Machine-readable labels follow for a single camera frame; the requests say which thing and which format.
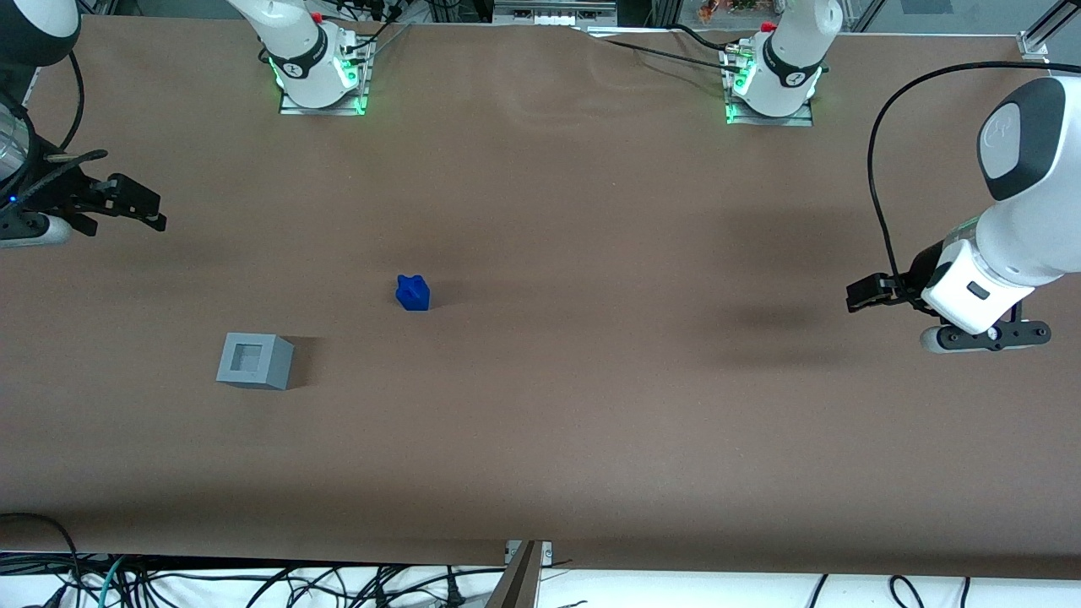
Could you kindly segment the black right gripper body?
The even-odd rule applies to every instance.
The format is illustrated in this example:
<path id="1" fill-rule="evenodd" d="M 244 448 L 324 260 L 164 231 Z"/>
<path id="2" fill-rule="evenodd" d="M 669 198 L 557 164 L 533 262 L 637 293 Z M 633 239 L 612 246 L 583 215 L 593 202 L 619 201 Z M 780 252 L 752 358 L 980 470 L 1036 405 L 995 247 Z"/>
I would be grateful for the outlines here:
<path id="1" fill-rule="evenodd" d="M 58 204 L 65 203 L 69 198 L 95 198 L 98 201 L 98 208 L 92 213 L 114 216 L 111 211 L 106 208 L 105 194 L 95 189 L 98 181 L 88 177 L 82 170 L 82 166 L 94 160 L 93 157 L 78 158 L 77 166 L 69 168 L 61 176 L 44 184 L 39 190 L 35 190 L 27 203 L 24 201 L 24 197 L 27 196 L 27 191 L 32 188 L 35 183 L 46 177 L 46 174 L 62 168 L 65 163 L 75 160 L 74 157 L 57 157 L 54 161 L 50 161 L 46 160 L 46 157 L 41 157 L 28 163 L 15 186 L 15 222 L 17 224 L 42 224 L 44 215 L 52 215 L 52 210 Z"/>

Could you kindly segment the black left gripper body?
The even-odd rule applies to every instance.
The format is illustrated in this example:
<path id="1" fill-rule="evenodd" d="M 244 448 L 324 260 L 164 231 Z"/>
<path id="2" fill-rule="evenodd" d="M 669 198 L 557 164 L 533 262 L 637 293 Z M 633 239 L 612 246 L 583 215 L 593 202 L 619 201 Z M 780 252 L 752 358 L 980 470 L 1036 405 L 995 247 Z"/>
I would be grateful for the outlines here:
<path id="1" fill-rule="evenodd" d="M 911 265 L 904 274 L 904 296 L 915 309 L 929 309 L 922 298 L 923 290 L 930 285 L 942 255 L 943 242 L 924 247 L 915 255 Z"/>

